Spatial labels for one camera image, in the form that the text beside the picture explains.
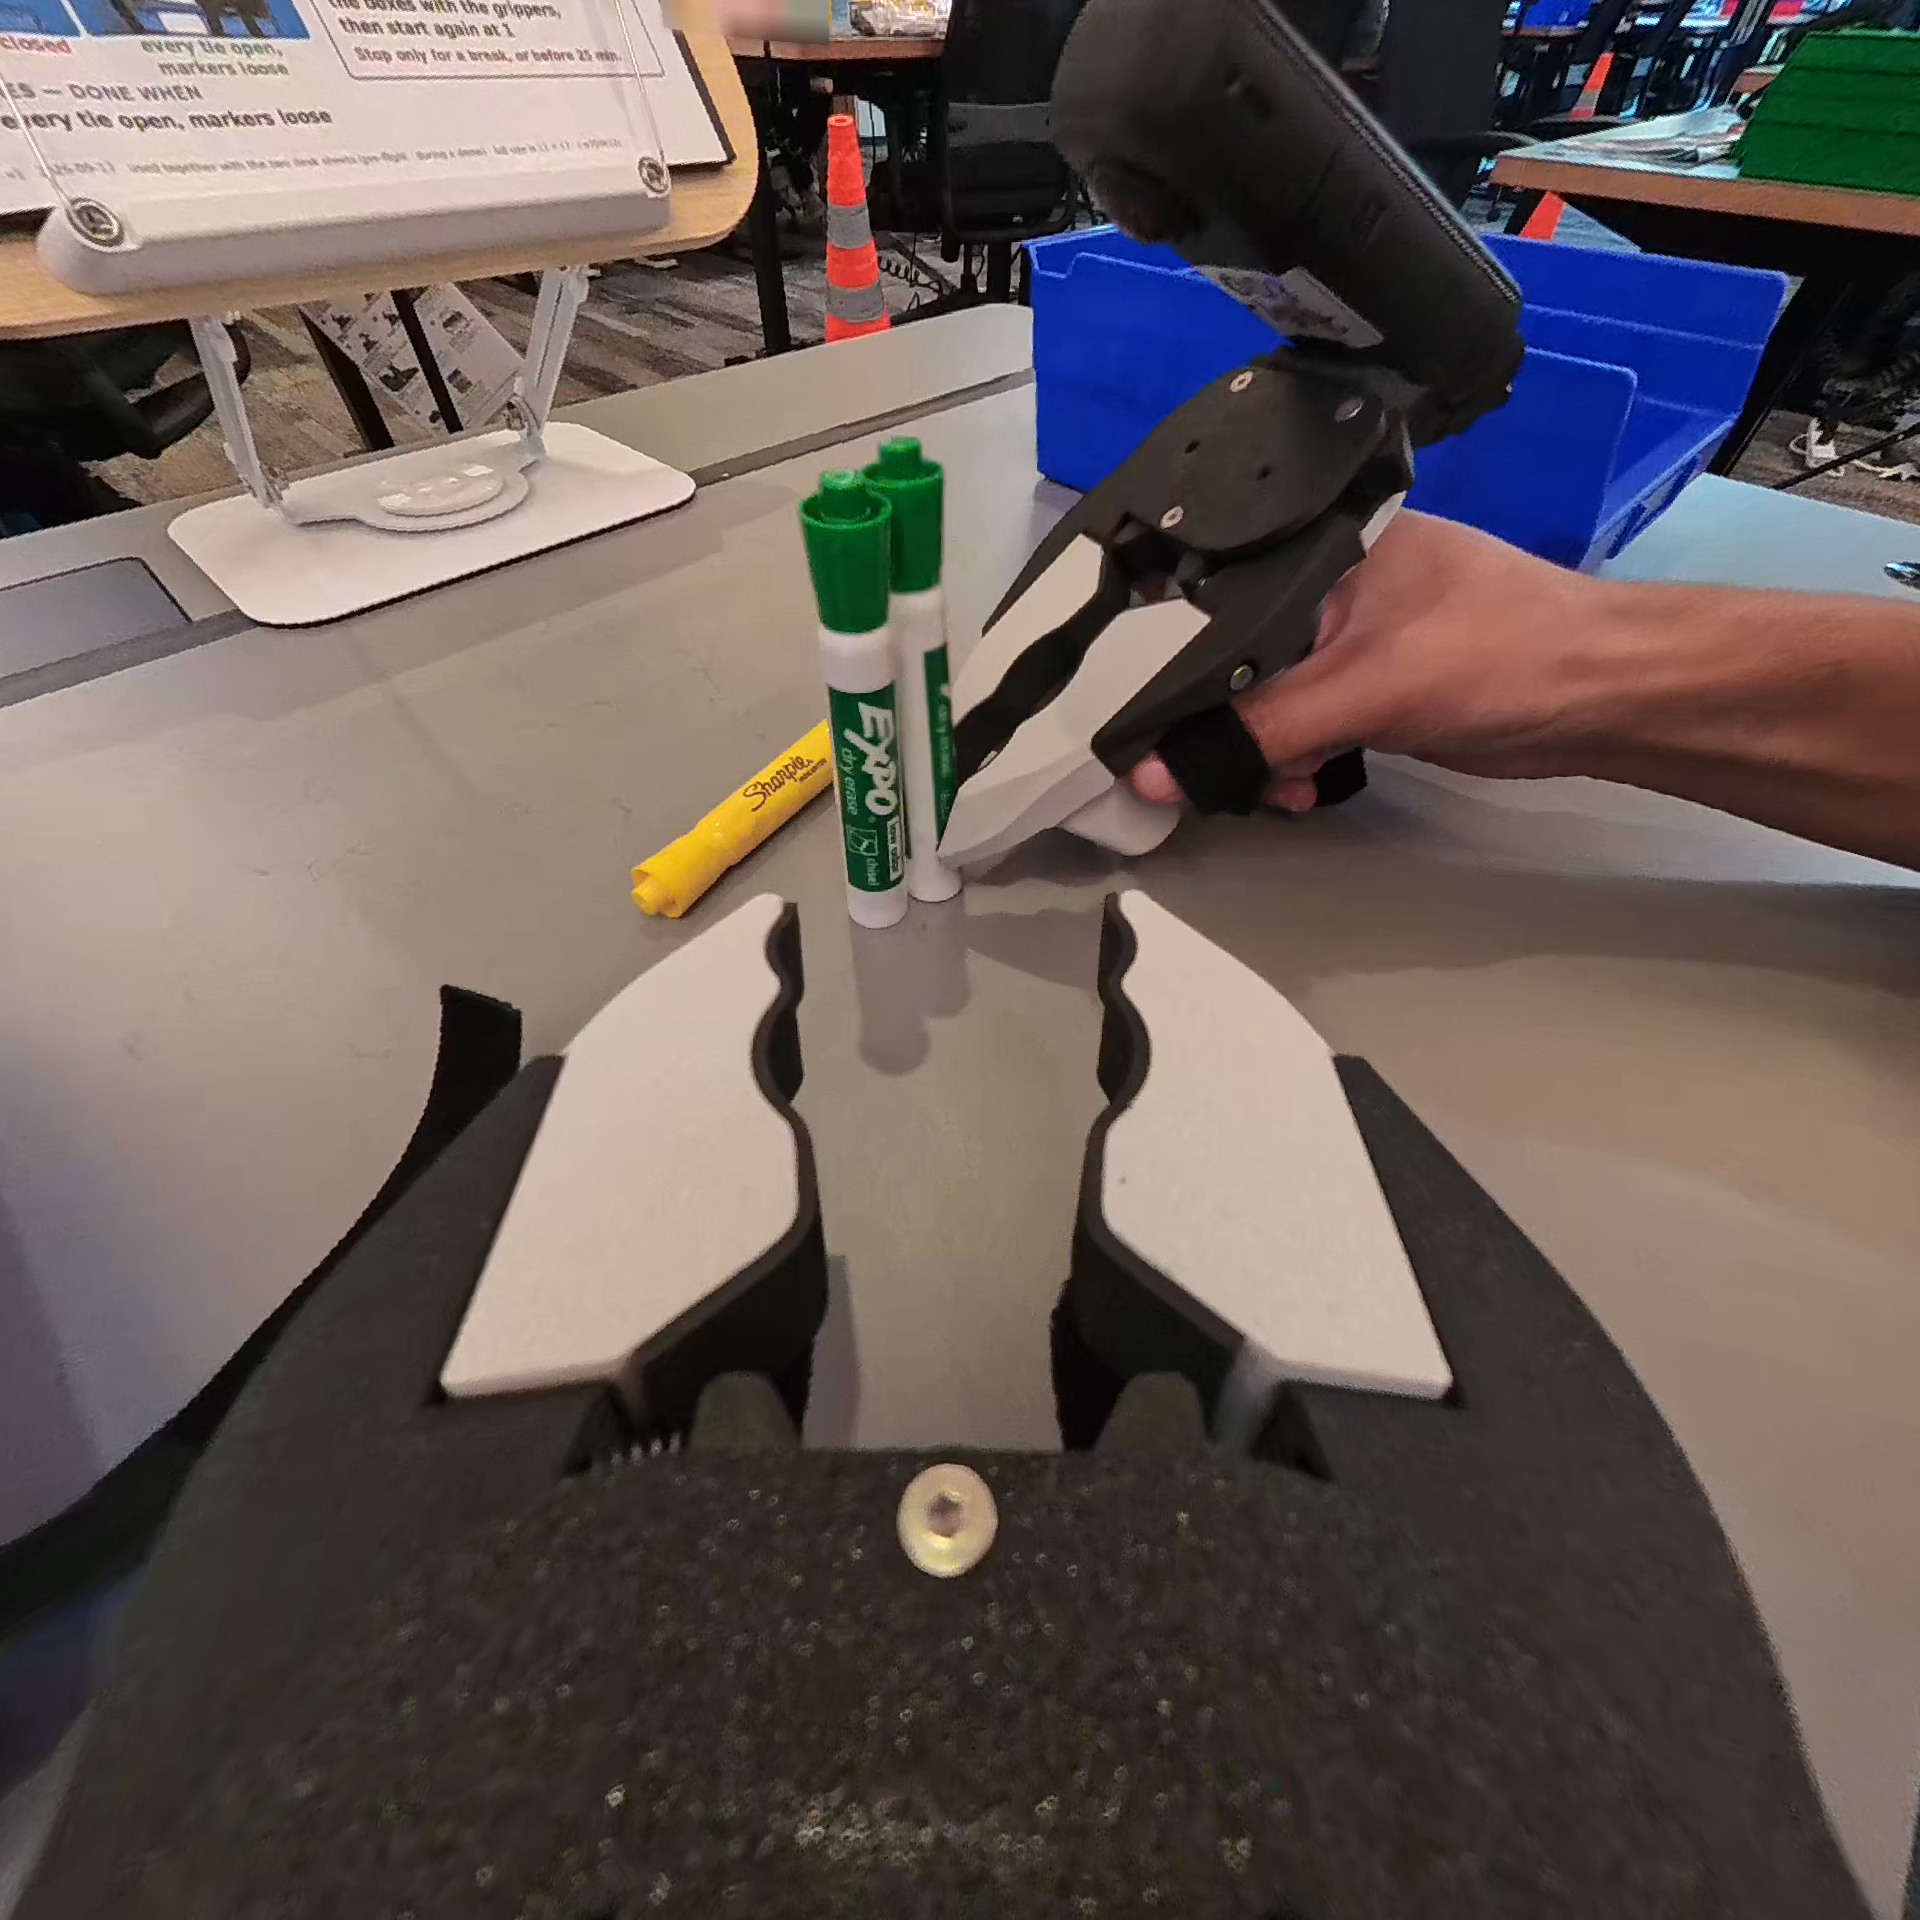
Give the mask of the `printed instruction sheet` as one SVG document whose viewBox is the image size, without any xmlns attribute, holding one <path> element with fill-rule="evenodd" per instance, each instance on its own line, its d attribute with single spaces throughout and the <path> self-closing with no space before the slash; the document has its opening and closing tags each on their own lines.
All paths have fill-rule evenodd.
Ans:
<svg viewBox="0 0 1920 1920">
<path fill-rule="evenodd" d="M 659 50 L 620 4 L 12 3 L 5 219 L 94 201 L 609 165 L 666 180 Z"/>
</svg>

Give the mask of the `green dry erase marker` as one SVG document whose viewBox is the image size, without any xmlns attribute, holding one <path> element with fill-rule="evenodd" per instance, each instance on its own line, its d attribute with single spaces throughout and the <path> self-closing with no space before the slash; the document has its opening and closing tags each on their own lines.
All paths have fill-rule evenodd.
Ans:
<svg viewBox="0 0 1920 1920">
<path fill-rule="evenodd" d="M 898 649 L 892 628 L 892 533 L 884 497 L 856 471 L 827 471 L 799 508 L 827 690 L 846 911 L 863 930 L 906 915 L 907 824 L 902 791 Z"/>
<path fill-rule="evenodd" d="M 889 515 L 889 636 L 902 791 L 907 827 L 906 887 L 912 900 L 940 905 L 962 892 L 942 855 L 957 791 L 949 706 L 946 474 L 920 440 L 892 437 L 863 471 Z"/>
</svg>

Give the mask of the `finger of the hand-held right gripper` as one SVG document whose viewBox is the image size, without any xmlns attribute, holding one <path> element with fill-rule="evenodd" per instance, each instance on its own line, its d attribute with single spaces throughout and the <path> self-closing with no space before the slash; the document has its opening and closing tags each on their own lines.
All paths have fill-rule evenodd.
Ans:
<svg viewBox="0 0 1920 1920">
<path fill-rule="evenodd" d="M 1092 738 L 1205 621 L 1181 599 L 1118 614 L 1067 684 L 1024 718 L 980 772 L 959 782 L 940 861 L 978 868 L 1057 827 L 1121 859 L 1160 848 L 1178 829 L 1179 812 L 1139 800 L 1094 754 Z"/>
<path fill-rule="evenodd" d="M 1072 680 L 1113 617 L 1108 553 L 1073 537 L 981 628 L 952 683 L 957 753 L 997 753 Z"/>
</svg>

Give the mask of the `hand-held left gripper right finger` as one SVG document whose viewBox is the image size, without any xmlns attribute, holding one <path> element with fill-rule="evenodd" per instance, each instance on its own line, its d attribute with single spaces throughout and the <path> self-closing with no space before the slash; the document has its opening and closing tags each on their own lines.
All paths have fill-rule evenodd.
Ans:
<svg viewBox="0 0 1920 1920">
<path fill-rule="evenodd" d="M 1443 1405 L 1453 1373 L 1332 1046 L 1139 888 L 1101 907 L 1096 1081 L 1060 1320 L 1254 1444 L 1289 1389 Z"/>
</svg>

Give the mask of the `stack of green bins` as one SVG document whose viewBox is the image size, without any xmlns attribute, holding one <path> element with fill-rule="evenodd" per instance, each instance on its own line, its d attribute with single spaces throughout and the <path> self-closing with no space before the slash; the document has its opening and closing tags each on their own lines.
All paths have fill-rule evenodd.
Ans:
<svg viewBox="0 0 1920 1920">
<path fill-rule="evenodd" d="M 1811 33 L 1756 96 L 1732 151 L 1748 180 L 1917 194 L 1917 33 Z"/>
</svg>

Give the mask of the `blue plastic bin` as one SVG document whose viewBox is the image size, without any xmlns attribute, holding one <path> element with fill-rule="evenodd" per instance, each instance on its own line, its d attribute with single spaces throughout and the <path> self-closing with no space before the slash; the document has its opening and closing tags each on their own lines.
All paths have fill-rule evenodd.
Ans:
<svg viewBox="0 0 1920 1920">
<path fill-rule="evenodd" d="M 1788 302 L 1782 272 L 1487 234 L 1521 297 L 1507 401 L 1421 448 L 1405 504 L 1560 566 L 1616 558 L 1704 474 Z M 1281 337 L 1113 226 L 1026 246 L 1035 466 L 1104 480 L 1179 404 Z"/>
</svg>

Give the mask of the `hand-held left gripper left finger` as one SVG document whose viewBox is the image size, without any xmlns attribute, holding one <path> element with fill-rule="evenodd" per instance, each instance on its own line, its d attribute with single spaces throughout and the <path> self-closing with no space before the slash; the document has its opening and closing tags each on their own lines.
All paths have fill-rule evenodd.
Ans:
<svg viewBox="0 0 1920 1920">
<path fill-rule="evenodd" d="M 810 1371 L 829 1282 L 801 1000 L 799 907 L 757 895 L 575 1032 L 443 1396 L 606 1389 L 636 1427 L 683 1428 L 712 1380 Z"/>
</svg>

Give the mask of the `person's right hand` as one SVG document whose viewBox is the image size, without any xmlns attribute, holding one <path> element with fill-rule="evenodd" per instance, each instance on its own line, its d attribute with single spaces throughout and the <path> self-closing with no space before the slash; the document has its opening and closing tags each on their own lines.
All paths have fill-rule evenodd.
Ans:
<svg viewBox="0 0 1920 1920">
<path fill-rule="evenodd" d="M 1496 781 L 1597 777 L 1609 612 L 1605 580 L 1399 512 L 1332 591 L 1308 658 L 1236 699 L 1255 805 L 1311 811 L 1350 753 Z"/>
</svg>

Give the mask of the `printed leaflet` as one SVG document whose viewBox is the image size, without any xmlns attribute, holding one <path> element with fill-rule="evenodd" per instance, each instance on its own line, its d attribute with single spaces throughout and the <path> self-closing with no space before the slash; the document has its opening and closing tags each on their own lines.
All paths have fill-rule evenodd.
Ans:
<svg viewBox="0 0 1920 1920">
<path fill-rule="evenodd" d="M 456 284 L 305 301 L 299 323 L 369 448 L 496 424 L 519 350 Z"/>
</svg>

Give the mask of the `yellow highlighter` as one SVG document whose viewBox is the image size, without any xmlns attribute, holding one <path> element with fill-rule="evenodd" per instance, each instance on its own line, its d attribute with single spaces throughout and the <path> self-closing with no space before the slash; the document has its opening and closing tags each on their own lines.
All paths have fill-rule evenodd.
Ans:
<svg viewBox="0 0 1920 1920">
<path fill-rule="evenodd" d="M 721 879 L 761 848 L 833 779 L 829 728 L 817 722 L 709 812 L 632 870 L 632 900 L 648 918 L 686 916 Z"/>
</svg>

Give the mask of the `black office chair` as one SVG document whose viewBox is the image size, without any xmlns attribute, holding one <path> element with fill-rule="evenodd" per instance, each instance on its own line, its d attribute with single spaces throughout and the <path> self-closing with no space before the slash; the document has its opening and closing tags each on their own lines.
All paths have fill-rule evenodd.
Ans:
<svg viewBox="0 0 1920 1920">
<path fill-rule="evenodd" d="M 920 304 L 942 316 L 1005 304 L 1019 248 L 1073 226 L 1078 180 L 1050 126 L 1050 94 L 1079 3 L 952 3 L 938 74 L 907 96 L 923 144 L 896 189 L 896 230 L 927 233 L 957 264 Z"/>
</svg>

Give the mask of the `grey desk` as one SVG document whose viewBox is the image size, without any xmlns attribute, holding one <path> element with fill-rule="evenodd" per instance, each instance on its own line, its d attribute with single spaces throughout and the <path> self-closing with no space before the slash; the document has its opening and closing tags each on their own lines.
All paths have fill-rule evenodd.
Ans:
<svg viewBox="0 0 1920 1920">
<path fill-rule="evenodd" d="M 1916 880 L 1664 796 L 1376 758 L 1119 874 L 1066 837 L 858 937 L 827 809 L 683 925 L 629 868 L 814 721 L 798 502 L 894 426 L 948 483 L 964 657 L 1064 492 L 1030 324 L 973 313 L 611 396 L 659 520 L 305 633 L 165 507 L 4 543 L 4 1540 L 172 1419 L 416 1131 L 437 992 L 563 1048 L 740 900 L 799 907 L 833 1259 L 810 1437 L 1055 1441 L 1045 1323 L 1136 884 L 1361 1057 L 1551 1260 L 1715 1504 L 1855 1880 L 1916 1798 Z M 70 636 L 26 638 L 38 612 Z"/>
</svg>

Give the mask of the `white document stand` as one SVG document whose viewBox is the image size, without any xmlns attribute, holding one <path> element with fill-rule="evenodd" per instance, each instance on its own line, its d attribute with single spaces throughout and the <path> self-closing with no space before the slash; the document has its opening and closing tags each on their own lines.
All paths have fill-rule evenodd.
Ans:
<svg viewBox="0 0 1920 1920">
<path fill-rule="evenodd" d="M 213 277 L 227 243 L 252 254 L 255 274 L 319 243 L 326 261 L 400 239 L 437 248 L 468 226 L 506 224 L 521 234 L 540 214 L 555 214 L 563 234 L 657 229 L 671 201 L 659 91 L 680 88 L 687 105 L 697 92 L 653 8 L 620 7 L 657 50 L 659 74 L 643 92 L 668 157 L 661 185 L 643 180 L 636 165 L 611 163 L 414 186 L 360 180 L 169 196 L 131 204 L 129 219 L 94 201 L 60 201 L 40 213 L 40 257 L 67 287 L 105 294 Z M 238 612 L 293 628 L 383 609 L 678 508 L 694 492 L 687 476 L 547 423 L 589 284 L 589 267 L 540 274 L 513 396 L 491 433 L 463 431 L 299 480 L 278 478 L 257 450 L 227 316 L 185 319 L 245 497 L 185 511 L 169 538 Z"/>
</svg>

